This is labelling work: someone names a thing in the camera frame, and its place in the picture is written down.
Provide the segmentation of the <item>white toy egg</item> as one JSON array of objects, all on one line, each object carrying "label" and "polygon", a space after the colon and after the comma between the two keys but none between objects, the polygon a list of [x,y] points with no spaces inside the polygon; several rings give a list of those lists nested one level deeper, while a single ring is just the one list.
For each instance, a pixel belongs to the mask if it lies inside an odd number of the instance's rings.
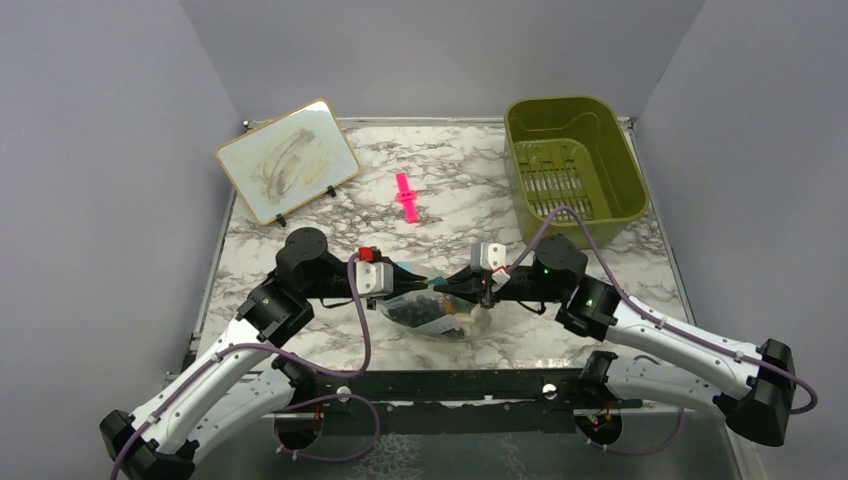
[{"label": "white toy egg", "polygon": [[454,319],[466,336],[477,335],[482,327],[478,317],[471,313],[455,313]]}]

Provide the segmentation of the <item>clear zip top bag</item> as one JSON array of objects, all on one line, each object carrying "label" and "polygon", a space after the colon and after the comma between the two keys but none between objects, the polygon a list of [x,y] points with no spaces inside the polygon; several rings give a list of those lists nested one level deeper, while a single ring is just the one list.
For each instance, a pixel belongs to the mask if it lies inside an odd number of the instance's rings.
[{"label": "clear zip top bag", "polygon": [[428,287],[426,290],[379,300],[377,311],[385,318],[412,333],[447,339],[478,337],[490,329],[492,315],[489,310],[434,290],[435,286],[446,283],[440,270],[417,263],[401,262],[400,266],[423,276]]}]

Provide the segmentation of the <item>green plastic bin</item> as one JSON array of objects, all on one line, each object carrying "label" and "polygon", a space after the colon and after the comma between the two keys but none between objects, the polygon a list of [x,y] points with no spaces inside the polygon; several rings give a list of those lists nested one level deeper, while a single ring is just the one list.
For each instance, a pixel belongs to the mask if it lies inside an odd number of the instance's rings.
[{"label": "green plastic bin", "polygon": [[590,96],[519,100],[504,114],[504,164],[518,230],[530,242],[566,205],[604,247],[648,210],[641,170],[615,112]]}]

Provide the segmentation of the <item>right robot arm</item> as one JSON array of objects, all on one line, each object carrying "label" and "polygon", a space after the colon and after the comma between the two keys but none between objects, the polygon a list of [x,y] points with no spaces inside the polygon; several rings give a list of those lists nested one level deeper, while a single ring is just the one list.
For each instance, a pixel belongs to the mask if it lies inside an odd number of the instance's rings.
[{"label": "right robot arm", "polygon": [[589,406],[656,401],[720,415],[731,431],[760,445],[784,444],[795,392],[788,346],[735,341],[664,315],[587,275],[587,264],[561,234],[541,239],[528,266],[509,266],[504,246],[481,242],[469,265],[435,289],[483,308],[557,302],[555,320],[570,333],[655,358],[645,364],[592,352],[576,383]]}]

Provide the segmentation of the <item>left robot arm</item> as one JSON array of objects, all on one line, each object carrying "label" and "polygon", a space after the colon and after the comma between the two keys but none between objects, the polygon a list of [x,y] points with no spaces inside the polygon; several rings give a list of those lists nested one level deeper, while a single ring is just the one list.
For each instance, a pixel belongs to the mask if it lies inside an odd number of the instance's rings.
[{"label": "left robot arm", "polygon": [[[287,407],[298,411],[314,397],[316,374],[350,379],[364,374],[372,344],[367,301],[427,288],[376,247],[342,260],[327,236],[312,227],[290,233],[275,267],[250,291],[224,331],[160,393],[131,412],[114,410],[99,429],[113,461],[111,478],[188,479],[201,457],[254,417]],[[364,357],[355,370],[334,370],[284,350],[315,317],[312,300],[352,302]]]}]

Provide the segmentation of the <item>black toy grapes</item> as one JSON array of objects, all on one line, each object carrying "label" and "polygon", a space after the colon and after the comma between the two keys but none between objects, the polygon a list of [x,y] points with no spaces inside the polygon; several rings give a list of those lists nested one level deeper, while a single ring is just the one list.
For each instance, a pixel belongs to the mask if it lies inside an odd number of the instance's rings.
[{"label": "black toy grapes", "polygon": [[446,314],[439,300],[423,295],[398,297],[384,302],[381,308],[389,320],[411,328],[425,325]]}]

